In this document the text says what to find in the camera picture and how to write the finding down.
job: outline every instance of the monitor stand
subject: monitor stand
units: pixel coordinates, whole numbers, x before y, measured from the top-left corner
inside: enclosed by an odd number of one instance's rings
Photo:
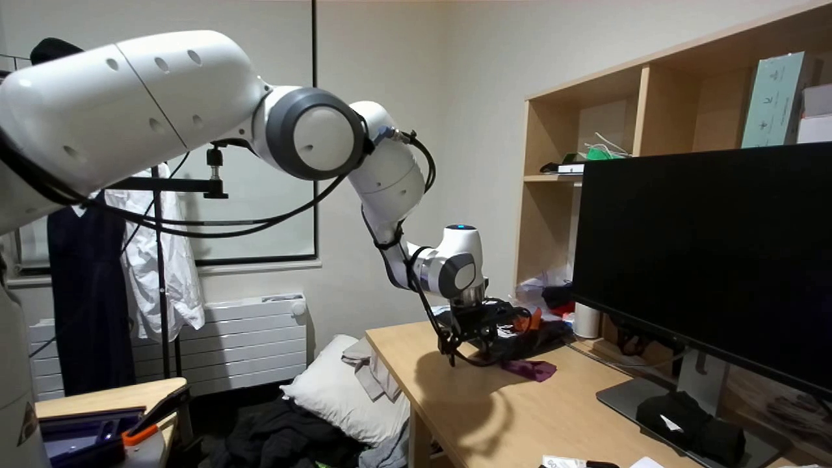
[[[677,391],[690,392],[703,405],[703,410],[718,417],[725,375],[729,375],[729,365],[723,360],[714,360],[697,348],[687,348]],[[616,388],[600,391],[599,401],[636,425],[636,405],[648,399],[658,399],[666,392],[668,388],[635,376]],[[778,438],[778,434],[765,434],[768,440],[762,440],[760,434],[751,434],[748,430],[743,430],[743,434],[746,434],[746,454],[739,462],[742,468],[770,466],[787,444],[786,438]],[[677,444],[671,448],[697,461],[699,466],[721,466],[709,458],[687,453]]]

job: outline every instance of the hanging coat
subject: hanging coat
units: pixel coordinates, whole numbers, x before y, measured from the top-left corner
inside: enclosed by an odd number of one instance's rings
[[[64,396],[135,382],[119,266],[122,235],[124,222],[99,207],[62,207],[46,218]]]
[[[170,178],[170,166],[159,165],[159,178]],[[106,191],[106,205],[133,213],[155,217],[151,191]],[[184,200],[180,193],[162,193],[162,218],[184,218]],[[135,321],[138,337],[162,340],[162,302],[159,302],[159,250],[155,228],[128,223],[122,269],[128,278],[128,306]],[[166,297],[166,334],[174,340],[183,323],[201,331],[205,326],[203,288],[192,259],[189,240],[162,235],[163,253],[163,297]]]

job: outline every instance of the radiator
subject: radiator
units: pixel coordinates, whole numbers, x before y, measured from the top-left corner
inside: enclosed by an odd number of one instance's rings
[[[203,331],[183,327],[180,353],[192,396],[293,380],[306,366],[306,298],[275,293],[207,304]],[[162,376],[155,340],[135,340],[133,357],[141,382]]]

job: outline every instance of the floor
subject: floor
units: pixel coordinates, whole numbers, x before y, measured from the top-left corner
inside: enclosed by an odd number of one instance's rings
[[[232,434],[237,417],[262,410],[274,401],[278,401],[280,399],[278,384],[280,382],[192,399],[189,401],[192,444],[183,454],[171,458],[170,466],[203,468],[205,444],[224,441]]]

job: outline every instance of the white pillow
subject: white pillow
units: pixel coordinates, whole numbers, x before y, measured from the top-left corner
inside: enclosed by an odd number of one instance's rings
[[[291,384],[280,384],[280,391],[283,399],[317,414],[344,434],[365,444],[378,444],[388,438],[398,438],[410,417],[410,402],[406,396],[398,396],[396,401],[370,401],[353,366],[341,362],[344,350],[353,343],[356,337],[350,336],[336,336],[317,360],[293,376]]]

